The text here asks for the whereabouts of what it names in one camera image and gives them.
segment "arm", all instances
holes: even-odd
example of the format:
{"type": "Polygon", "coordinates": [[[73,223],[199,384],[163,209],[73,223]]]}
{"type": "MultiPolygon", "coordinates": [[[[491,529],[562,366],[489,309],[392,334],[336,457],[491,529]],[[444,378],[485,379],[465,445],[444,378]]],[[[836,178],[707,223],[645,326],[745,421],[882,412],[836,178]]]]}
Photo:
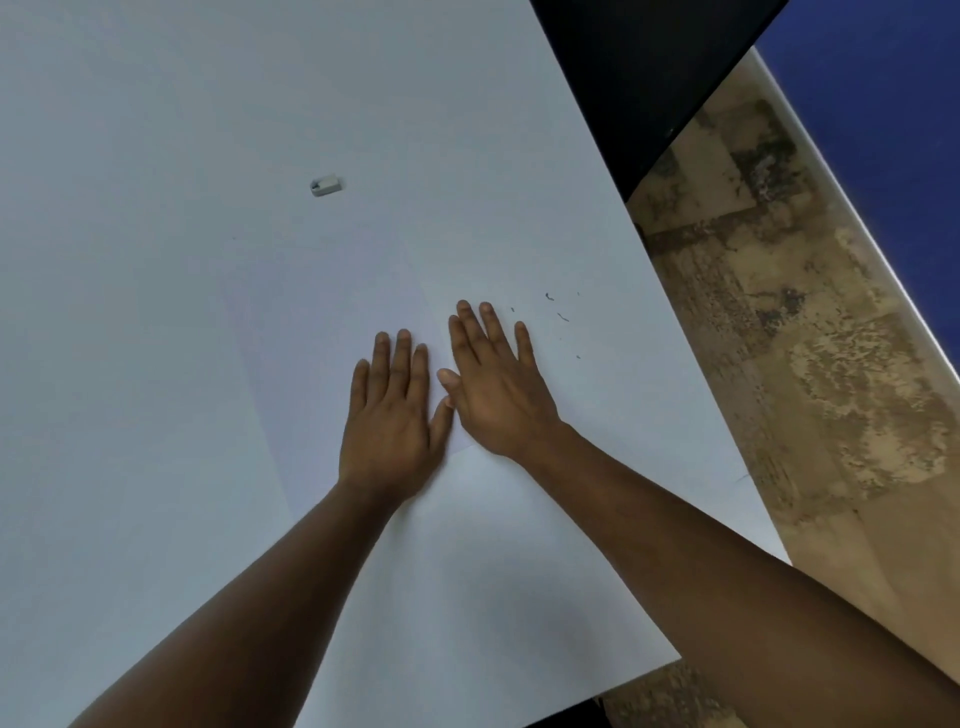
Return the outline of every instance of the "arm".
{"type": "Polygon", "coordinates": [[[157,645],[74,728],[292,726],[350,587],[397,507],[444,456],[453,410],[431,423],[426,348],[377,336],[354,372],[340,478],[247,570],[157,645]]]}
{"type": "Polygon", "coordinates": [[[960,687],[813,579],[563,424],[523,324],[461,302],[460,369],[438,372],[465,429],[514,459],[612,563],[677,650],[755,726],[960,725],[960,687]]]}

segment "left hand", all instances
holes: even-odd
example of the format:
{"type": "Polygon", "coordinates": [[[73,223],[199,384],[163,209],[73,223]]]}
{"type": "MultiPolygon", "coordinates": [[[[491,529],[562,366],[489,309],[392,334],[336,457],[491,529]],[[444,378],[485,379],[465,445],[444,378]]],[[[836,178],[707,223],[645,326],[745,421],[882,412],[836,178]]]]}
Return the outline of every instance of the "left hand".
{"type": "Polygon", "coordinates": [[[390,336],[376,335],[372,362],[362,359],[353,370],[340,449],[338,483],[394,507],[419,493],[437,470],[453,425],[449,399],[427,422],[427,351],[418,345],[411,366],[410,348],[410,331],[402,329],[391,366],[390,336]]]}

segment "beige floor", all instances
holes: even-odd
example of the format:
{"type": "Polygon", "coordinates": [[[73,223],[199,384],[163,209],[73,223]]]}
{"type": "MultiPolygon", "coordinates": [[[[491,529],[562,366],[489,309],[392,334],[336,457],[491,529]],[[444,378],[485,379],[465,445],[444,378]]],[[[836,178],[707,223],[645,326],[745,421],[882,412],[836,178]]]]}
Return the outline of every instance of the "beige floor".
{"type": "MultiPolygon", "coordinates": [[[[755,55],[628,208],[794,564],[960,680],[960,389],[755,55]]],[[[742,725],[683,663],[602,700],[742,725]]]]}

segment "right hand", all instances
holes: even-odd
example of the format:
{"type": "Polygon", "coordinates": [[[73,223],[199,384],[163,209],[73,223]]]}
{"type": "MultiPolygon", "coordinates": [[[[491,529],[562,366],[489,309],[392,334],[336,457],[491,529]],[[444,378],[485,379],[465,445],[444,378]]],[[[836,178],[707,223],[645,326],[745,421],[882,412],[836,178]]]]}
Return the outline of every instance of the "right hand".
{"type": "Polygon", "coordinates": [[[473,439],[490,452],[519,462],[562,422],[537,369],[526,326],[516,324],[514,356],[493,306],[481,303],[480,315],[486,333],[470,304],[457,304],[457,315],[449,324],[460,374],[441,369],[437,378],[473,439]]]}

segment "wrist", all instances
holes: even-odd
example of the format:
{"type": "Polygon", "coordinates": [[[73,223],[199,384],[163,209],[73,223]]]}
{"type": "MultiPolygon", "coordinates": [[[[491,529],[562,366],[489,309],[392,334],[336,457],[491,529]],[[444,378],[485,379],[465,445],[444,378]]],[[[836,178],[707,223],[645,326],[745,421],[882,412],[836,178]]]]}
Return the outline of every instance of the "wrist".
{"type": "Polygon", "coordinates": [[[521,468],[531,473],[534,469],[558,462],[579,438],[580,434],[573,427],[557,420],[539,430],[514,459],[521,468]]]}
{"type": "Polygon", "coordinates": [[[390,488],[349,478],[338,480],[331,493],[348,500],[359,510],[387,516],[392,516],[404,501],[390,488]]]}

